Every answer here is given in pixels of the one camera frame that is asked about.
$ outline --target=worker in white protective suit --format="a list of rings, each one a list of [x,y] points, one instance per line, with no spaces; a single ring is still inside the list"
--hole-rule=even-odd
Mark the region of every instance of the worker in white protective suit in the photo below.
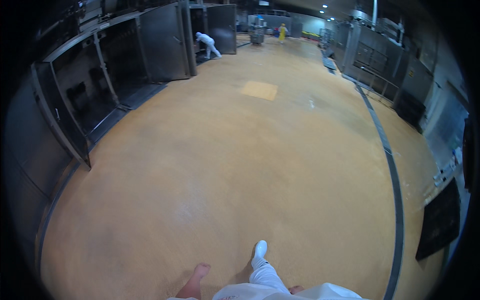
[[[309,289],[302,286],[287,288],[275,269],[264,259],[267,252],[267,242],[261,240],[255,246],[255,255],[252,258],[253,273],[250,283],[228,285],[213,296],[213,300],[358,300],[362,299],[357,293],[331,283],[324,283]],[[175,298],[198,299],[200,295],[200,281],[210,271],[210,265],[201,263],[195,267],[192,277],[182,287]]]
[[[200,32],[197,32],[195,35],[197,36],[197,41],[204,42],[207,45],[207,56],[205,58],[210,59],[211,51],[216,54],[218,59],[222,58],[220,52],[215,48],[215,41],[211,37]]]

